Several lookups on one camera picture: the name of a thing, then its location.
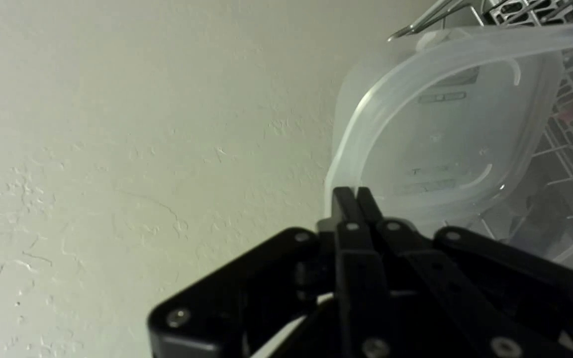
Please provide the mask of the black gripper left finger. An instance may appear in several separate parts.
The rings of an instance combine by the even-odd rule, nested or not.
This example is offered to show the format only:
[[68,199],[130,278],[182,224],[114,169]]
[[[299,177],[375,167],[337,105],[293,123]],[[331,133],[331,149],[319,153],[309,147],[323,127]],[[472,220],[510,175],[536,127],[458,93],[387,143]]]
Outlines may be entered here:
[[347,316],[335,242],[363,220],[361,191],[335,189],[317,230],[287,226],[160,302],[148,316],[152,358],[251,358],[301,318],[271,358],[365,358]]

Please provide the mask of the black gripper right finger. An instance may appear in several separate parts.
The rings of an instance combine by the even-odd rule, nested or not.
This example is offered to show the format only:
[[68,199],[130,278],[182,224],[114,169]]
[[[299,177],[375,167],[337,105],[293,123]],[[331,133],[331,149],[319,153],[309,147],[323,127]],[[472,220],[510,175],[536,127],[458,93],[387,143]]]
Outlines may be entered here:
[[438,338],[462,358],[573,358],[573,270],[462,226],[432,238],[385,216],[361,187],[359,207],[385,250],[387,278],[438,314]]

